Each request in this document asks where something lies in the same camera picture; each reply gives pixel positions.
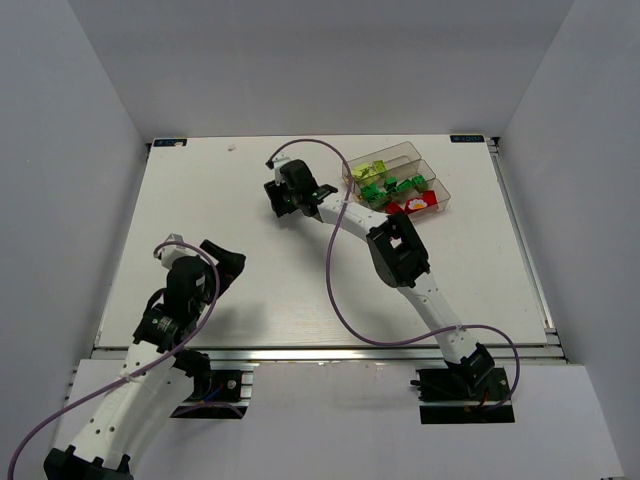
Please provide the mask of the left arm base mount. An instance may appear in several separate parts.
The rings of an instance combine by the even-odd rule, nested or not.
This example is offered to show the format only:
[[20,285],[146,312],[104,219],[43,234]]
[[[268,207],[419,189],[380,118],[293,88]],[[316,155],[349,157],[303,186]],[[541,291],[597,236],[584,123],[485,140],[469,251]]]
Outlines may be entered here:
[[206,353],[185,350],[176,357],[185,367],[193,390],[173,412],[181,419],[241,420],[248,410],[254,366],[212,360]]

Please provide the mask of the long dark green lego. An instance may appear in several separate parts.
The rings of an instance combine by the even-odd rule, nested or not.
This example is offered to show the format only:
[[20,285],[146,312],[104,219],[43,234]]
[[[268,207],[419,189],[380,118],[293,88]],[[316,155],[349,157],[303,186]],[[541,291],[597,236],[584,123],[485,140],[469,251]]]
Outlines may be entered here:
[[413,188],[422,192],[428,189],[428,181],[422,175],[416,175],[411,179]]

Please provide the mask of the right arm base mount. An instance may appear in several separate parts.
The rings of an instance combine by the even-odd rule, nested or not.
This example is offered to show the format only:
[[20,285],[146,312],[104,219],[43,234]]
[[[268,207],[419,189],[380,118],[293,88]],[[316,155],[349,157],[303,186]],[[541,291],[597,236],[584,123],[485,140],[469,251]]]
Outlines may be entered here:
[[498,406],[510,391],[503,368],[495,368],[473,391],[447,369],[421,369],[416,371],[416,375],[410,385],[418,395],[420,421],[423,425],[515,422],[510,400]]

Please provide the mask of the pale yellow lego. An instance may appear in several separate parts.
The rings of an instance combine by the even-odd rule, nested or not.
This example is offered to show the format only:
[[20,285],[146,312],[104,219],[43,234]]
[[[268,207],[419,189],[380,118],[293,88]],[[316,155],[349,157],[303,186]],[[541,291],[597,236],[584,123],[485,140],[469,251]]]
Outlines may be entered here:
[[369,170],[365,173],[363,173],[359,179],[358,182],[364,185],[370,185],[374,182],[376,182],[379,179],[379,174],[373,170]]

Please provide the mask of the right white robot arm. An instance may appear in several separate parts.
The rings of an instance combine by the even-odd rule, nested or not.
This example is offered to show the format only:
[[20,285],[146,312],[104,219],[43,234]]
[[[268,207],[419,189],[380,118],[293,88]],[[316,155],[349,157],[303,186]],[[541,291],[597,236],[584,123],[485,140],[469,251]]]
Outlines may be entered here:
[[282,157],[266,162],[274,179],[264,185],[278,217],[296,211],[364,241],[381,281],[402,294],[433,334],[460,387],[478,390],[495,366],[488,350],[462,326],[431,271],[419,234],[404,212],[384,214],[344,200],[316,182],[307,164]]

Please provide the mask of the red long lego brick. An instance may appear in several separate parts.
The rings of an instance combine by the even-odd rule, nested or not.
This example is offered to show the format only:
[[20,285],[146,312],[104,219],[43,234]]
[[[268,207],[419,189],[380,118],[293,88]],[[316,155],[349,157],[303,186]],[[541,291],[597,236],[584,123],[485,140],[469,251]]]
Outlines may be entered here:
[[396,213],[405,213],[405,209],[395,202],[390,202],[386,205],[385,212],[389,215],[393,215]]

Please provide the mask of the pale yellow-green lego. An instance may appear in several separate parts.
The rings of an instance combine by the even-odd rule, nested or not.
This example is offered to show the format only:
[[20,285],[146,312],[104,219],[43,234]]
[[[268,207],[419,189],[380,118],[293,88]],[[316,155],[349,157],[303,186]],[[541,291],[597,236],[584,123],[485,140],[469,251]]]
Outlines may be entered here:
[[354,177],[362,177],[369,174],[371,170],[371,166],[367,163],[358,165],[351,170],[351,173]]

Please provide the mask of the light green lego upturned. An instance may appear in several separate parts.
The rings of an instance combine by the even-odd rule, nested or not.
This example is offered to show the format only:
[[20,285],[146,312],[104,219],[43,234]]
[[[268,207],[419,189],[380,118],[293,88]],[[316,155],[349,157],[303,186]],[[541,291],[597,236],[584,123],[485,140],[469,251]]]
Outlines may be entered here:
[[387,171],[386,164],[382,160],[373,161],[372,162],[372,169],[378,175],[383,174],[383,173],[385,173]]

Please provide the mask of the green square lego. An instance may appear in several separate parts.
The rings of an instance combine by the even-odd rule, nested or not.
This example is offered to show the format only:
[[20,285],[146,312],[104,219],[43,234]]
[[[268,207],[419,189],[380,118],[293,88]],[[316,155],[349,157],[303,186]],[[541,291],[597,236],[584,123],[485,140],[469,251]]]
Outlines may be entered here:
[[386,198],[386,193],[381,191],[376,184],[371,184],[361,188],[361,196],[366,205],[376,210]]
[[386,190],[390,188],[397,188],[398,180],[396,177],[389,177],[384,182],[384,187]]

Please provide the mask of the red rounded flower lego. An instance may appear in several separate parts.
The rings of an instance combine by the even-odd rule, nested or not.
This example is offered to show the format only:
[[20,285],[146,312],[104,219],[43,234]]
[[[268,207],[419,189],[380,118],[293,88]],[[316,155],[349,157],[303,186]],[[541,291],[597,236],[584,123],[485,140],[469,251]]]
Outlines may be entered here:
[[405,211],[407,213],[413,213],[428,208],[422,197],[415,197],[409,199],[405,204]]

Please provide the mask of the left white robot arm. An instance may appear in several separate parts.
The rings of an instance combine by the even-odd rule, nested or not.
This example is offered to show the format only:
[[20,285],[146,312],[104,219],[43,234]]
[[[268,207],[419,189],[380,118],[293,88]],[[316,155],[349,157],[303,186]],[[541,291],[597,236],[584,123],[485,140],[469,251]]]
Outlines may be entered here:
[[210,359],[187,343],[216,301],[245,268],[242,253],[209,240],[199,246],[169,236],[154,251],[166,269],[164,287],[148,299],[117,379],[99,394],[86,425],[44,461],[49,479],[131,479],[134,467],[166,421],[203,404],[213,385]]

